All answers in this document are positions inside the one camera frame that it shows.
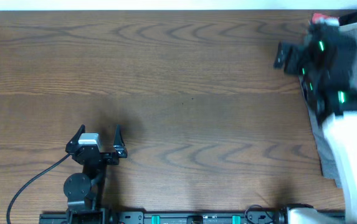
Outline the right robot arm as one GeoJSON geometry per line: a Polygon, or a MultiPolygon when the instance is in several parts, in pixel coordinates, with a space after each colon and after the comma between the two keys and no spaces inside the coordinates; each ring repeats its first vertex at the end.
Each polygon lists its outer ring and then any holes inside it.
{"type": "Polygon", "coordinates": [[[274,68],[301,80],[335,160],[345,198],[343,223],[357,223],[357,89],[350,84],[355,38],[337,26],[310,24],[302,45],[280,42],[274,68]]]}

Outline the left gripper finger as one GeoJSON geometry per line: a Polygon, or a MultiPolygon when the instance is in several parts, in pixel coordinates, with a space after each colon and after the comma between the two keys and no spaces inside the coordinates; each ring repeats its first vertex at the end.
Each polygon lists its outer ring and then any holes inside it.
{"type": "Polygon", "coordinates": [[[82,124],[78,131],[74,134],[74,136],[71,138],[71,140],[68,142],[69,146],[72,145],[77,145],[79,143],[80,136],[85,133],[85,125],[82,124]]]}
{"type": "Polygon", "coordinates": [[[120,128],[119,124],[115,128],[115,136],[114,136],[113,146],[114,147],[124,147],[125,146],[125,143],[121,136],[121,128],[120,128]]]}

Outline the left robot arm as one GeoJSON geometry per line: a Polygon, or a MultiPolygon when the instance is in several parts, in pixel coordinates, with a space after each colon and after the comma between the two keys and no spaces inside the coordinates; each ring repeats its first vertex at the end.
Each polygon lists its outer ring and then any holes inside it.
{"type": "Polygon", "coordinates": [[[118,125],[115,129],[113,152],[102,152],[100,135],[86,133],[81,125],[65,151],[83,166],[81,172],[74,173],[64,182],[67,197],[68,223],[118,223],[117,214],[101,205],[108,166],[116,166],[120,159],[128,157],[128,152],[118,125]]]}

